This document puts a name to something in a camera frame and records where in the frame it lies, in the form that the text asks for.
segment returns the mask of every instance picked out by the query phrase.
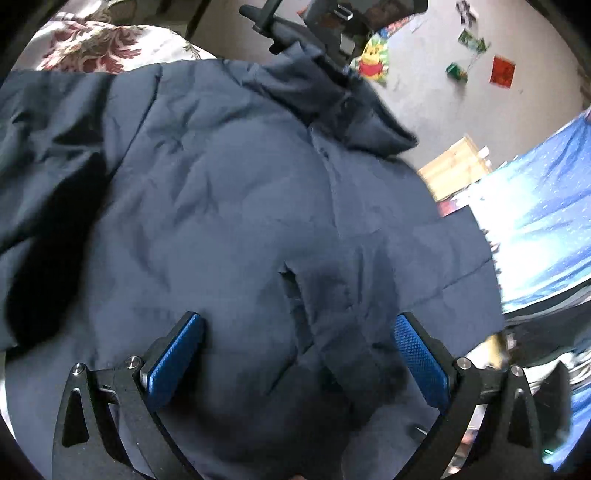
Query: navy blue jacket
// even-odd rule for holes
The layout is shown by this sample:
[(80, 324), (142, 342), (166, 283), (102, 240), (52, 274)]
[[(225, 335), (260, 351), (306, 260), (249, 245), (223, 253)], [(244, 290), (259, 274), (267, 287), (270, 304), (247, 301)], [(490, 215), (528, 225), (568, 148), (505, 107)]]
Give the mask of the navy blue jacket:
[(440, 218), (369, 84), (295, 45), (270, 66), (13, 72), (0, 90), (0, 349), (17, 440), (51, 477), (76, 362), (206, 344), (161, 418), (210, 478), (392, 478), (428, 408), (389, 335), (453, 355), (502, 327), (469, 209)]

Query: clutter on floor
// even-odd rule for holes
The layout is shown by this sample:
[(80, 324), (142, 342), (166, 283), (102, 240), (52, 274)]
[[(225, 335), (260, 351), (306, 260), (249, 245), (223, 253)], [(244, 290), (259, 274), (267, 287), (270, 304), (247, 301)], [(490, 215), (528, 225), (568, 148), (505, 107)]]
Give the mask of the clutter on floor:
[(514, 74), (515, 63), (502, 57), (495, 56), (492, 64), (491, 83), (500, 87), (511, 88)]
[(477, 53), (484, 53), (490, 47), (490, 45), (486, 44), (484, 38), (476, 38), (472, 33), (470, 33), (466, 29), (464, 29), (464, 31), (460, 34), (457, 41), (462, 45), (465, 45), (470, 50), (474, 50)]
[(451, 78), (458, 82), (466, 83), (468, 81), (468, 72), (457, 63), (450, 63), (445, 71)]
[(412, 19), (413, 17), (403, 18), (374, 34), (365, 46), (363, 54), (351, 61), (351, 68), (369, 80), (386, 84), (390, 64), (388, 39)]
[(460, 14), (460, 22), (462, 25), (468, 24), (472, 28), (472, 23), (478, 20), (479, 15), (476, 10), (466, 0), (456, 2), (456, 10)]

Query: floor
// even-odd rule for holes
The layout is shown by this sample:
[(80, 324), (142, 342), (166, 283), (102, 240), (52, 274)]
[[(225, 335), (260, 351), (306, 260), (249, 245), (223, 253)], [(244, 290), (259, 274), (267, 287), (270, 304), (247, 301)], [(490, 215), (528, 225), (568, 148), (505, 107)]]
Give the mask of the floor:
[[(216, 0), (203, 17), (193, 43), (211, 53), (259, 63), (273, 60), (271, 41), (252, 30), (238, 14), (249, 1)], [(284, 0), (279, 14), (298, 20), (309, 0)], [(457, 42), (462, 32), (455, 0), (431, 1), (414, 27), (407, 25), (389, 41), (390, 72), (376, 89), (394, 115), (420, 141), (404, 158), (420, 168), (465, 134), (491, 151), (494, 167), (526, 153), (582, 109), (578, 62), (556, 30), (525, 0), (472, 0), (479, 14), (475, 31), (491, 42), (490, 50), (469, 72), (465, 86), (445, 74), (453, 61), (463, 67), (471, 52)], [(143, 8), (157, 5), (143, 0)], [(190, 15), (192, 0), (174, 0), (176, 15)], [(516, 64), (510, 89), (489, 83), (495, 55)]]

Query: black chair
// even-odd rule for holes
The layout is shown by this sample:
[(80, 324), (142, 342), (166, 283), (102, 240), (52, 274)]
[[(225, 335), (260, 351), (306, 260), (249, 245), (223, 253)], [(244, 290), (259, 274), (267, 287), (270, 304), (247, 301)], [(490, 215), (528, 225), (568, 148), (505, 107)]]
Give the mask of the black chair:
[(427, 11), (428, 0), (311, 0), (301, 25), (275, 15), (281, 0), (267, 0), (263, 8), (243, 5), (240, 13), (254, 22), (253, 29), (271, 38), (273, 54), (295, 41), (322, 49), (338, 65), (361, 55), (370, 36), (410, 15)]

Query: blue gripper pad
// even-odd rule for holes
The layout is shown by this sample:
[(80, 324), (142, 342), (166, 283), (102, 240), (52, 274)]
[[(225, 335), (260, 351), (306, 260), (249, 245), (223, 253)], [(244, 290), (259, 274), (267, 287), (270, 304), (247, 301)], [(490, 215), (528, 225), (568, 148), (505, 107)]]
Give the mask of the blue gripper pad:
[(404, 315), (398, 315), (392, 338), (427, 404), (444, 412), (449, 404), (449, 380)]
[(148, 374), (146, 403), (159, 410), (173, 397), (185, 370), (203, 340), (204, 321), (194, 314)]

